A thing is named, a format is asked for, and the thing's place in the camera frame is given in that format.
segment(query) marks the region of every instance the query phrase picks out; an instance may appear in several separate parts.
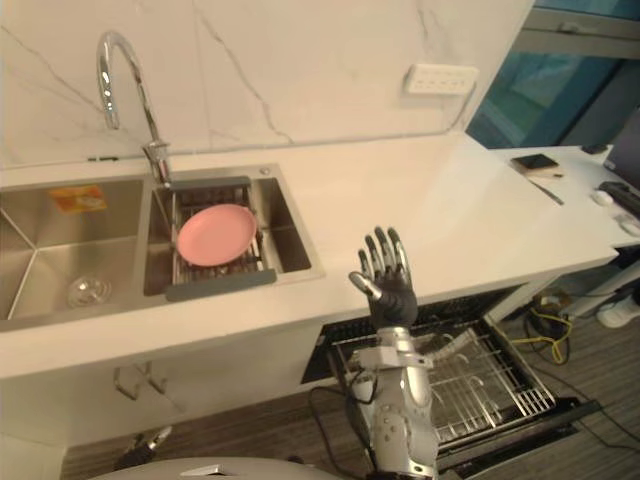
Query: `pink plate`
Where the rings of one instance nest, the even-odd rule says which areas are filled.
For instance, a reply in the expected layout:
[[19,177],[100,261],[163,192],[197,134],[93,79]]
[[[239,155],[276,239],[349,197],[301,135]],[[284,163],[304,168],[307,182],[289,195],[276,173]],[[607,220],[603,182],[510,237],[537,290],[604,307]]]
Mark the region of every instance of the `pink plate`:
[[256,217],[248,208],[232,203],[214,205],[184,224],[178,234],[178,252],[194,265],[222,265],[249,248],[256,229]]

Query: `gray carpet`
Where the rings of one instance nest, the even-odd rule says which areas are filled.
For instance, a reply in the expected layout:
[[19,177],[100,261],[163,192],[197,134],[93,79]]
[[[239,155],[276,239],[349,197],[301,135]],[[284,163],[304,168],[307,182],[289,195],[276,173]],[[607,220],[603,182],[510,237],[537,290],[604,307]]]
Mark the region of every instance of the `gray carpet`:
[[[521,336],[520,322],[506,328]],[[579,387],[599,400],[607,412],[636,435],[640,435],[640,324],[619,330],[601,327],[594,319],[577,320],[571,337],[571,360],[562,367],[548,365],[537,355],[525,353],[538,365]],[[551,378],[542,380],[556,393],[574,392]],[[323,422],[330,432],[339,462],[360,475],[367,462],[343,413],[343,402],[319,395]],[[609,443],[634,446],[601,414],[584,423]],[[86,480],[109,472],[117,456],[130,442],[120,438],[71,449],[64,462],[62,480]],[[175,426],[158,459],[184,456],[302,457],[306,463],[331,471],[317,427],[304,395],[285,397],[239,410],[192,420]],[[510,463],[483,472],[477,478],[502,479],[638,479],[640,455],[606,448],[586,431],[539,449]]]

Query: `computer mouse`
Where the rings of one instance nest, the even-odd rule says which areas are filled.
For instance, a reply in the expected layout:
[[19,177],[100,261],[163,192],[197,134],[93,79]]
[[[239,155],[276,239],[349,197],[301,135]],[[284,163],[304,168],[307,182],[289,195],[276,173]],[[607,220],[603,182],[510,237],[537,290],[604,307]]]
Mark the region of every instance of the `computer mouse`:
[[591,199],[602,207],[613,204],[613,198],[607,192],[596,190],[591,194]]

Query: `keyboard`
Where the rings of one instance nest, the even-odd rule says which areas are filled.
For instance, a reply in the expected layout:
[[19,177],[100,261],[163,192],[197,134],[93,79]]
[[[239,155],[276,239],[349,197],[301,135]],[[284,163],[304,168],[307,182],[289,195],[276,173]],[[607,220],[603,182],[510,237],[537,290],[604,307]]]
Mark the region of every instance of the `keyboard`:
[[628,185],[622,182],[602,182],[598,190],[607,192],[618,205],[640,219],[640,195],[633,193]]

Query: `metal rack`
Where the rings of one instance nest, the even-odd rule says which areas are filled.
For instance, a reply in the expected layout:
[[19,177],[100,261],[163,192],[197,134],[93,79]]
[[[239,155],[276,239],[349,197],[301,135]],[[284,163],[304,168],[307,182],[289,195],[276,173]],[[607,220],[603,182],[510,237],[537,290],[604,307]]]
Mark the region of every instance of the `metal rack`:
[[237,185],[225,187],[205,187],[199,189],[176,190],[171,194],[171,243],[173,248],[173,285],[225,277],[238,273],[259,272],[266,269],[263,254],[263,233],[258,227],[249,248],[238,258],[225,265],[199,267],[184,260],[175,244],[178,232],[192,216],[205,208],[220,203],[235,203],[255,212],[251,202],[251,186]]
[[[432,421],[441,449],[485,436],[550,411],[556,400],[515,351],[483,320],[433,320],[414,329],[420,353],[430,356]],[[334,343],[337,358],[350,376],[349,356],[375,343],[367,335]]]

